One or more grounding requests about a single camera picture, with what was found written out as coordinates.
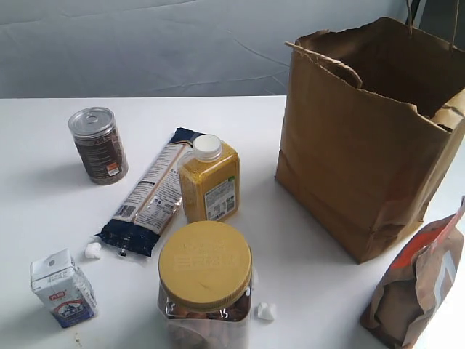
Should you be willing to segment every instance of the tin can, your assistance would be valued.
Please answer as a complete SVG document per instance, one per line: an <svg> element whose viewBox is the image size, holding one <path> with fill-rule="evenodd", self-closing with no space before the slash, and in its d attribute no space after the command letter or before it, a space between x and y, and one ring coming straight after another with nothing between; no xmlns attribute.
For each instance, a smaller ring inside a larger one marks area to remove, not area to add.
<svg viewBox="0 0 465 349"><path fill-rule="evenodd" d="M31 288L63 328L97 315L94 290L69 249L31 264Z"/></svg>
<svg viewBox="0 0 465 349"><path fill-rule="evenodd" d="M70 117L68 126L92 182L108 185L128 172L126 155L110 109L93 107Z"/></svg>

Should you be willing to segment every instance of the glass jar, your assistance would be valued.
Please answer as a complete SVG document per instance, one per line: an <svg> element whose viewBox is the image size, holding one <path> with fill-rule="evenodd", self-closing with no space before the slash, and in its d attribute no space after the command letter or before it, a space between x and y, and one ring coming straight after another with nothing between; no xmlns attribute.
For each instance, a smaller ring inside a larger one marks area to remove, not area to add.
<svg viewBox="0 0 465 349"><path fill-rule="evenodd" d="M238 230L186 225L166 242L158 272L158 309L173 349L248 347L252 256Z"/></svg>
<svg viewBox="0 0 465 349"><path fill-rule="evenodd" d="M239 208L239 155L217 136L201 135L178 162L189 222L223 221Z"/></svg>

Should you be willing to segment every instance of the milk carton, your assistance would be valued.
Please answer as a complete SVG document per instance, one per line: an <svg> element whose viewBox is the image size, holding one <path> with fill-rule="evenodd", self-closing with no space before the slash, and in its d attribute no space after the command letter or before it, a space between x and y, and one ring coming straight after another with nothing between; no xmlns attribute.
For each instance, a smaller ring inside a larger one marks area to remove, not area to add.
<svg viewBox="0 0 465 349"><path fill-rule="evenodd" d="M92 286L69 249L32 262L31 288L63 328L96 315Z"/></svg>

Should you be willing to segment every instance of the juice bottle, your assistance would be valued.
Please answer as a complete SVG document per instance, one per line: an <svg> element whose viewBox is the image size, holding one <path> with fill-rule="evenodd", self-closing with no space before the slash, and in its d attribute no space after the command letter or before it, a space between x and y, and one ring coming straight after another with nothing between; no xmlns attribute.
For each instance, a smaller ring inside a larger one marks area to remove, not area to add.
<svg viewBox="0 0 465 349"><path fill-rule="evenodd" d="M214 135L201 135L178 162L189 222L223 221L239 207L239 155Z"/></svg>

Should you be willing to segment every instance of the jar lid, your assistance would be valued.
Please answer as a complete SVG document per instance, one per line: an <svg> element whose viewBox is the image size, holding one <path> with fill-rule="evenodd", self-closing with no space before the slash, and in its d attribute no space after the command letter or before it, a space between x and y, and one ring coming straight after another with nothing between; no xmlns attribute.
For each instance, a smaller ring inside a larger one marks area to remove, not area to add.
<svg viewBox="0 0 465 349"><path fill-rule="evenodd" d="M194 157L200 161L214 161L223 151L221 140L214 135L198 136L192 146Z"/></svg>
<svg viewBox="0 0 465 349"><path fill-rule="evenodd" d="M168 297L188 310L227 308L247 290L252 255L243 235L221 222L201 221L179 229L158 260Z"/></svg>
<svg viewBox="0 0 465 349"><path fill-rule="evenodd" d="M115 125L115 116L110 109L92 107L78 111L70 117L68 127L74 137L89 139L110 133Z"/></svg>

